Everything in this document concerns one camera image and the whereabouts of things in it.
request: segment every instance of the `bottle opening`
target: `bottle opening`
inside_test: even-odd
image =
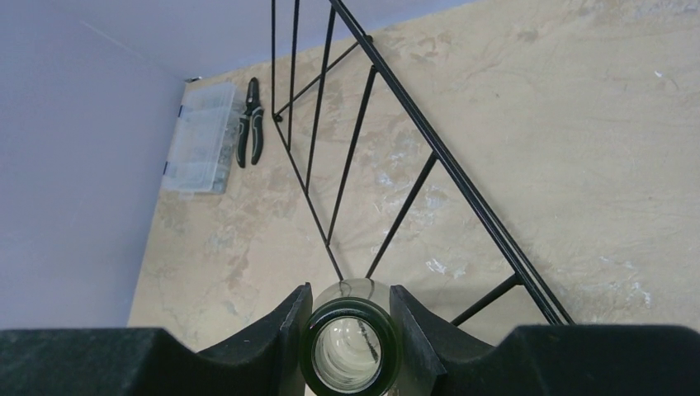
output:
[[[341,317],[319,332],[314,349],[314,370],[329,388],[352,394],[369,387],[381,363],[381,344],[364,320]]]

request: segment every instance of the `black metal rod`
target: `black metal rod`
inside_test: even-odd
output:
[[[450,323],[454,324],[455,326],[461,325],[462,323],[466,322],[467,319],[479,313],[479,311],[486,308],[487,305],[493,303],[500,296],[508,293],[509,290],[517,285],[520,285],[520,280],[518,280],[517,275],[512,274],[508,279],[501,282],[500,285],[496,286],[487,295],[482,297],[479,301],[476,301],[464,312],[460,313],[459,316],[454,318],[454,320],[452,320]]]
[[[330,239],[333,237],[333,228],[335,228],[335,220],[338,217],[338,210],[340,209],[340,200],[343,198],[343,191],[345,191],[345,182],[348,180],[348,174],[350,173],[350,164],[352,163],[352,156],[355,153],[355,146],[357,146],[357,139],[360,137],[360,130],[362,129],[362,121],[365,119],[365,111],[367,111],[367,104],[370,101],[371,89],[374,85],[374,78],[376,76],[376,68],[372,65],[370,66],[370,73],[367,76],[367,84],[365,85],[365,93],[362,94],[362,102],[360,103],[360,111],[357,113],[357,120],[355,121],[355,130],[352,132],[352,139],[350,140],[350,148],[348,149],[348,157],[345,159],[345,168],[343,169],[343,177],[340,179],[340,187],[338,188],[338,196],[335,198],[335,207],[333,208],[333,217],[330,220],[330,227],[328,233],[328,240],[326,243],[330,244]]]
[[[348,47],[348,49],[345,50],[345,52],[340,54],[340,56],[338,56],[337,59],[335,59],[331,64],[329,64],[328,71],[330,71],[330,69],[334,68],[336,64],[340,63],[340,61],[343,60],[346,56],[348,56],[348,54],[350,54],[352,52],[352,50],[357,48],[358,45],[360,45],[360,43],[358,43],[356,41],[354,43],[352,43],[352,45],[350,45]],[[301,91],[297,92],[296,95],[294,95],[294,97],[291,99],[291,101],[296,101],[297,99],[299,99],[302,95],[304,95],[306,93],[306,91],[309,91],[311,89],[311,87],[313,87],[314,84],[316,84],[320,79],[321,79],[321,75],[319,74],[313,80],[311,80],[311,82],[306,84],[306,87],[301,88]],[[281,116],[282,112],[284,112],[284,110],[286,110],[289,107],[289,104],[291,103],[291,101],[285,103],[285,105],[282,106],[280,108],[280,110],[277,111],[277,113],[275,113],[275,116],[277,116],[277,117]]]
[[[316,133],[319,131],[319,118],[321,117],[321,102],[324,99],[324,86],[326,84],[326,74],[328,73],[328,57],[330,54],[330,44],[333,40],[333,24],[335,23],[335,10],[331,7],[329,14],[328,31],[326,31],[326,44],[324,48],[324,58],[321,61],[321,74],[319,79],[319,95],[316,97],[316,112],[314,113],[314,127],[311,129],[311,147],[309,149],[309,166],[306,167],[306,184],[304,191],[309,194],[309,183],[311,182],[311,166],[314,164],[314,150],[316,149]]]
[[[423,135],[431,149],[433,149],[435,155],[437,155],[438,159],[440,159],[440,162],[445,167],[447,173],[455,182],[457,188],[459,188],[460,192],[474,210],[477,217],[479,217],[481,223],[486,228],[486,231],[494,240],[494,243],[504,255],[506,261],[508,261],[508,264],[513,268],[518,278],[522,281],[527,292],[532,297],[532,300],[542,312],[542,315],[544,315],[546,320],[551,324],[562,324],[563,321],[560,315],[564,317],[564,320],[567,323],[573,323],[573,320],[570,319],[568,314],[563,314],[565,312],[563,306],[561,306],[554,294],[551,293],[548,286],[544,282],[540,282],[541,277],[535,276],[539,285],[533,280],[533,278],[530,277],[527,270],[530,270],[532,273],[537,273],[534,266],[532,266],[529,261],[526,263],[521,262],[522,257],[520,257],[520,255],[517,254],[514,251],[514,248],[511,246],[517,244],[513,238],[509,236],[508,230],[505,229],[505,227],[502,227],[500,221],[494,221],[496,215],[494,214],[493,210],[490,209],[480,194],[477,195],[475,193],[476,187],[474,183],[471,182],[464,170],[459,166],[456,159],[447,149],[447,146],[435,132],[435,129],[428,123],[425,115],[423,115],[420,109],[416,106],[413,99],[406,92],[403,85],[399,82],[398,78],[386,64],[386,61],[381,57],[379,51],[369,40],[367,40],[363,34],[362,28],[359,26],[350,11],[345,7],[341,0],[329,1],[331,2],[333,8],[335,8],[338,15],[343,19],[348,29],[355,36],[355,39],[360,43],[360,46],[364,49],[367,57],[377,67],[378,72],[386,81],[387,86],[395,94],[396,98],[406,110],[419,132]],[[551,306],[550,302],[545,297],[545,294],[552,300],[552,303],[557,301],[554,303],[554,305],[559,312],[557,312],[557,310]]]
[[[411,191],[409,192],[409,195],[406,197],[406,201],[404,201],[404,205],[401,206],[401,210],[399,210],[399,214],[396,216],[396,220],[394,220],[394,223],[391,225],[391,228],[389,229],[389,233],[386,235],[386,238],[384,238],[384,242],[381,243],[381,247],[379,247],[379,252],[376,253],[376,256],[374,257],[374,261],[372,261],[372,264],[370,265],[370,269],[367,271],[367,275],[365,275],[366,278],[371,278],[372,274],[374,273],[374,270],[376,269],[376,266],[379,264],[379,261],[381,260],[381,257],[384,256],[384,252],[386,251],[386,248],[389,247],[389,243],[391,243],[391,239],[394,237],[396,230],[399,229],[401,222],[404,221],[404,217],[406,216],[407,213],[409,213],[409,209],[410,209],[411,205],[414,203],[415,197],[418,195],[421,187],[423,187],[423,183],[425,182],[425,179],[428,178],[428,175],[430,174],[430,171],[433,170],[433,165],[435,165],[435,161],[437,161],[437,160],[438,160],[438,157],[435,155],[435,153],[430,153],[430,157],[428,157],[428,161],[426,161],[425,165],[423,165],[423,169],[420,171],[420,174],[418,175],[418,178],[416,179],[414,186],[411,187]]]
[[[277,128],[277,133],[280,135],[280,140],[284,143],[284,134],[282,133],[282,129],[280,129],[280,125],[277,123],[274,118],[272,119],[272,122],[275,124],[275,128]],[[294,161],[294,157],[291,155],[291,151],[286,152],[287,157],[289,158],[289,162],[291,163],[292,169],[294,169],[294,174],[296,174],[296,180],[299,182],[299,185],[301,186],[301,190],[304,190],[304,180],[301,178],[301,173],[299,173],[299,168],[296,166],[296,162]],[[335,260],[335,256],[333,255],[333,251],[331,251],[330,246],[326,243],[326,235],[324,233],[324,228],[321,226],[321,222],[319,220],[319,216],[316,214],[316,208],[314,207],[314,204],[311,202],[311,199],[309,198],[308,194],[304,194],[304,197],[306,198],[306,204],[309,205],[309,209],[311,210],[311,215],[314,217],[314,222],[316,223],[316,227],[319,229],[319,234],[321,235],[321,240],[324,241],[324,246],[326,247],[326,252],[329,255],[330,262],[333,264],[333,269],[335,270],[336,275],[338,275],[338,279],[340,281],[343,280],[343,274],[340,272],[340,268],[338,267],[338,262]]]
[[[277,15],[277,12],[275,10],[275,0],[272,0],[272,114],[275,114],[275,41],[276,41],[276,27],[277,24],[275,22],[275,17]]]
[[[289,120],[286,130],[286,150],[291,150],[291,124],[294,114],[294,74],[296,70],[296,35],[299,30],[299,0],[294,0],[294,25],[291,33],[291,71],[289,81]]]

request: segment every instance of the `transparent bottle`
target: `transparent bottle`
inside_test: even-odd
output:
[[[343,280],[316,298],[301,334],[300,367],[317,395],[386,394],[400,362],[389,286],[365,278]]]

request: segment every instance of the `metal frame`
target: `metal frame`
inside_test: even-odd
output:
[[[342,0],[329,0],[331,8],[329,13],[329,23],[328,30],[326,33],[326,41],[324,46],[323,61],[321,64],[320,74],[314,78],[309,84],[307,84],[301,91],[294,93],[294,79],[295,79],[295,68],[296,68],[296,38],[299,25],[299,3],[300,0],[294,1],[294,24],[292,30],[292,41],[291,41],[291,76],[290,76],[290,92],[289,101],[279,110],[275,109],[275,39],[276,39],[276,12],[275,12],[275,0],[272,0],[272,119],[277,128],[277,132],[280,135],[281,141],[284,143],[286,148],[287,156],[291,162],[291,166],[294,168],[299,184],[304,192],[306,202],[309,204],[309,209],[311,214],[314,216],[314,221],[319,229],[321,238],[324,241],[326,251],[328,252],[333,268],[338,275],[340,280],[343,279],[343,274],[338,268],[338,263],[336,262],[333,250],[330,247],[331,238],[333,237],[333,228],[335,226],[336,218],[338,216],[338,210],[340,208],[340,202],[343,198],[343,191],[345,190],[345,184],[348,179],[348,173],[352,164],[352,156],[355,152],[355,147],[357,145],[357,137],[360,134],[362,128],[362,120],[365,116],[365,110],[367,109],[367,103],[371,95],[371,90],[376,75],[384,78],[386,85],[394,93],[396,99],[400,102],[410,119],[414,122],[415,127],[418,129],[420,134],[425,138],[426,143],[433,150],[428,156],[423,170],[420,172],[418,179],[414,183],[411,191],[406,198],[399,214],[397,215],[394,223],[391,225],[389,233],[386,235],[384,242],[381,244],[379,252],[376,254],[374,260],[372,261],[366,278],[370,278],[374,273],[374,270],[379,265],[379,262],[386,250],[386,248],[391,243],[391,239],[394,237],[396,230],[401,225],[406,213],[409,211],[411,204],[420,191],[425,179],[430,174],[433,166],[437,161],[439,161],[450,175],[450,178],[455,183],[459,191],[464,196],[467,203],[474,210],[474,213],[486,228],[490,237],[493,239],[494,243],[498,249],[503,253],[504,258],[508,264],[513,268],[514,273],[503,283],[496,286],[492,291],[490,291],[484,298],[477,301],[470,308],[464,311],[464,313],[457,316],[452,324],[459,326],[464,323],[468,318],[471,318],[476,313],[481,311],[484,307],[490,303],[497,300],[497,298],[504,295],[506,292],[511,290],[516,285],[522,285],[525,287],[527,292],[532,297],[537,307],[542,312],[547,322],[550,324],[575,324],[574,320],[569,316],[564,307],[561,305],[559,300],[554,296],[549,286],[545,283],[537,270],[532,265],[523,250],[518,246],[513,237],[510,235],[508,230],[504,227],[503,223],[500,221],[499,217],[494,213],[489,204],[486,202],[484,197],[476,189],[476,186],[471,181],[471,179],[466,175],[464,169],[459,165],[456,159],[447,149],[447,146],[438,136],[438,133],[430,125],[428,120],[423,115],[423,112],[416,106],[415,102],[411,96],[406,92],[404,86],[401,84],[399,79],[391,71],[391,68],[386,61],[382,58],[379,51],[376,49],[372,43],[372,38],[362,29],[360,24],[357,22],[352,13],[343,4]],[[351,45],[345,52],[343,52],[337,59],[335,59],[331,64],[329,64],[329,52],[331,48],[331,42],[333,41],[333,25],[335,23],[336,16],[345,23],[352,35],[355,37],[356,42]],[[316,214],[316,209],[314,203],[309,197],[309,184],[311,176],[311,168],[314,161],[314,150],[316,143],[316,134],[319,127],[319,117],[321,110],[321,102],[323,100],[324,84],[326,75],[328,72],[338,64],[343,58],[348,56],[356,47],[360,46],[372,63],[369,69],[369,74],[367,76],[367,84],[365,86],[364,94],[362,95],[362,102],[360,104],[360,110],[357,115],[357,121],[355,124],[355,129],[352,132],[352,139],[350,141],[350,147],[348,149],[348,157],[345,162],[345,168],[343,169],[343,176],[341,178],[340,186],[338,188],[338,195],[335,201],[335,206],[333,208],[333,216],[328,228],[328,232],[324,231],[324,227],[319,221],[319,216]],[[299,168],[296,166],[296,161],[291,153],[291,133],[293,126],[293,115],[294,115],[294,101],[298,99],[301,95],[307,92],[311,87],[318,83],[318,96],[316,98],[315,116],[314,116],[314,126],[311,135],[311,146],[309,154],[309,164],[306,168],[305,179],[299,172]],[[279,123],[282,121],[282,113],[286,111],[287,121],[287,134],[286,138],[280,128]]]

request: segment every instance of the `transparent storage box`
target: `transparent storage box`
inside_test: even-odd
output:
[[[238,143],[245,94],[232,82],[189,91],[163,171],[163,188],[223,194]]]

